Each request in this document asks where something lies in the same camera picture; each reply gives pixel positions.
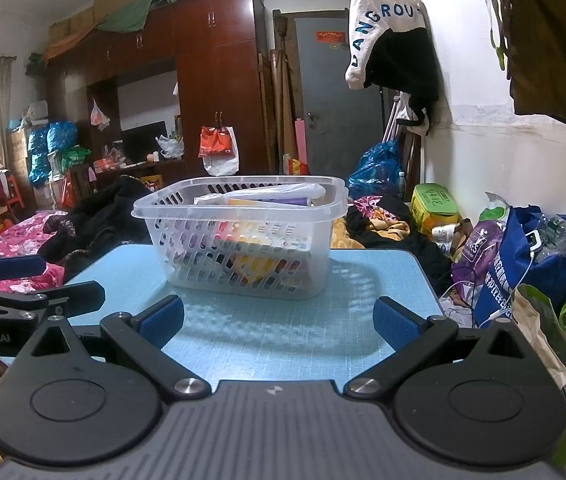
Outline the white plastic perforated basket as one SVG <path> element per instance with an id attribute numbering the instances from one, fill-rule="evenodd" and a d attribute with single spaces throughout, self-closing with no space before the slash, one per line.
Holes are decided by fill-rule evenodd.
<path id="1" fill-rule="evenodd" d="M 166 280 L 177 287 L 275 299 L 308 299 L 330 270 L 333 223 L 348 190 L 324 176 L 182 180 L 139 198 Z"/>

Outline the clear plastic bag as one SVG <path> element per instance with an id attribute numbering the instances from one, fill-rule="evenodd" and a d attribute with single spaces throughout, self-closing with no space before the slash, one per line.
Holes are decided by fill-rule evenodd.
<path id="1" fill-rule="evenodd" d="M 196 206 L 309 207 L 318 203 L 325 195 L 326 189 L 321 184 L 282 184 L 243 188 L 228 193 L 209 193 L 196 197 L 194 203 Z"/>

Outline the small cardboard box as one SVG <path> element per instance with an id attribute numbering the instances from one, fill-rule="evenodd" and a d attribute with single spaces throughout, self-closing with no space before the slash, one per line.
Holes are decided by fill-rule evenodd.
<path id="1" fill-rule="evenodd" d="M 211 248 L 216 260 L 229 269 L 253 272 L 284 272 L 298 268 L 311 256 L 309 237 L 216 235 Z"/>

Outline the pink floral bedding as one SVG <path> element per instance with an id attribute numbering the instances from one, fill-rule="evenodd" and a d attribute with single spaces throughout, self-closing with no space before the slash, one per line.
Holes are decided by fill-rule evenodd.
<path id="1" fill-rule="evenodd" d="M 0 233 L 0 258 L 36 256 L 38 249 L 52 237 L 44 233 L 44 223 L 54 211 L 38 211 L 30 218 Z M 64 268 L 48 263 L 44 273 L 31 278 L 0 281 L 0 292 L 36 292 L 63 285 Z"/>

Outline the black clothes pile on bed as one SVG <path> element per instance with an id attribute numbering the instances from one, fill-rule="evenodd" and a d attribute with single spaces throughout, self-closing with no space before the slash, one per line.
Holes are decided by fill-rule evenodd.
<path id="1" fill-rule="evenodd" d="M 62 266 L 63 283 L 67 283 L 120 245 L 151 245 L 145 222 L 131 216 L 134 202 L 146 195 L 149 190 L 141 180 L 118 177 L 68 214 L 49 217 L 44 233 L 51 237 L 39 247 L 38 256 Z"/>

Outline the purple plastic bag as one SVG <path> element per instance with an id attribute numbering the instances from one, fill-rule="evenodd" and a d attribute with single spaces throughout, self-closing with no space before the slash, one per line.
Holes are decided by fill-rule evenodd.
<path id="1" fill-rule="evenodd" d="M 504 224 L 496 220 L 479 221 L 469 234 L 460 259 L 452 264 L 452 281 L 466 304 L 478 299 L 487 272 L 499 252 Z"/>

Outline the green yellow box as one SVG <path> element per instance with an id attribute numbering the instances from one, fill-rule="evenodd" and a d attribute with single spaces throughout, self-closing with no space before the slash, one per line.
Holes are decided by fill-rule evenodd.
<path id="1" fill-rule="evenodd" d="M 419 231 L 432 236 L 438 226 L 450 226 L 461 221 L 458 205 L 447 191 L 437 183 L 420 183 L 414 186 L 410 211 Z"/>

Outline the blue bags near window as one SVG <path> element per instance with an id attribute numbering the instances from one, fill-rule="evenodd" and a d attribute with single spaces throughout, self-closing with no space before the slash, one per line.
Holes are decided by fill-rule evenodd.
<path id="1" fill-rule="evenodd" d="M 74 148 L 78 129 L 74 122 L 49 122 L 48 125 L 29 129 L 26 140 L 28 180 L 34 188 L 40 188 L 48 180 L 51 171 L 49 155 Z"/>

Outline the blue plastic bag by door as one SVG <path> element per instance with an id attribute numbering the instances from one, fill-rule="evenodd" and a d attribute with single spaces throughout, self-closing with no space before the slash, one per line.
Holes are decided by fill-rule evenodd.
<path id="1" fill-rule="evenodd" d="M 360 158 L 347 179 L 349 197 L 397 195 L 401 156 L 397 140 L 379 142 Z"/>

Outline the red white shopping bag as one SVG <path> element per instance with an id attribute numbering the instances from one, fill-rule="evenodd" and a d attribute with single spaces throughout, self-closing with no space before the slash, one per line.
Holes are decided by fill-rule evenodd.
<path id="1" fill-rule="evenodd" d="M 240 170 L 240 153 L 232 127 L 203 127 L 198 158 L 212 177 L 230 177 Z"/>

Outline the grey metal door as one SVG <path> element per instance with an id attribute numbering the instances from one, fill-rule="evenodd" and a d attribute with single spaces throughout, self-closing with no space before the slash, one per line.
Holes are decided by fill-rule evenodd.
<path id="1" fill-rule="evenodd" d="M 379 90 L 351 90 L 347 18 L 295 18 L 308 168 L 347 179 L 384 132 Z"/>

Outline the black hanging garment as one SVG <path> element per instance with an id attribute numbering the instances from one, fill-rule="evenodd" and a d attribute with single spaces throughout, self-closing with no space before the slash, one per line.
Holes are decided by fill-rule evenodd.
<path id="1" fill-rule="evenodd" d="M 425 119 L 432 118 L 439 99 L 439 78 L 434 46 L 424 27 L 383 32 L 365 66 L 364 87 L 373 84 L 409 96 L 408 107 L 414 119 L 402 119 L 402 125 L 421 126 Z"/>

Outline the green cloth on wardrobe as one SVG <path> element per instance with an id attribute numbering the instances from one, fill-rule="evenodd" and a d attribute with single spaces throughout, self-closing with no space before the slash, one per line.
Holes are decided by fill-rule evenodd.
<path id="1" fill-rule="evenodd" d="M 103 18 L 96 29 L 101 32 L 117 32 L 117 34 L 141 32 L 149 12 L 177 1 L 180 0 L 132 0 L 131 3 Z"/>

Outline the red brown wooden wardrobe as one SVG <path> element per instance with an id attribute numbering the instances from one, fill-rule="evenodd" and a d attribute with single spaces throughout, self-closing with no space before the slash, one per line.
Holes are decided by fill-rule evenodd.
<path id="1" fill-rule="evenodd" d="M 234 130 L 241 174 L 275 170 L 265 8 L 261 0 L 181 0 L 149 12 L 140 32 L 89 32 L 51 58 L 47 100 L 53 120 L 69 120 L 93 157 L 120 137 L 123 84 L 172 72 L 180 105 L 186 177 L 203 174 L 202 127 Z"/>

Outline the white hooded jacket with letters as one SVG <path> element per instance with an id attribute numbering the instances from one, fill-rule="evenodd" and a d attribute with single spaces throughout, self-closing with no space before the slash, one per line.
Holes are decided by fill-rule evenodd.
<path id="1" fill-rule="evenodd" d="M 350 90 L 362 90 L 374 44 L 383 33 L 424 28 L 425 20 L 414 0 L 350 0 L 348 25 L 350 62 L 345 81 Z"/>

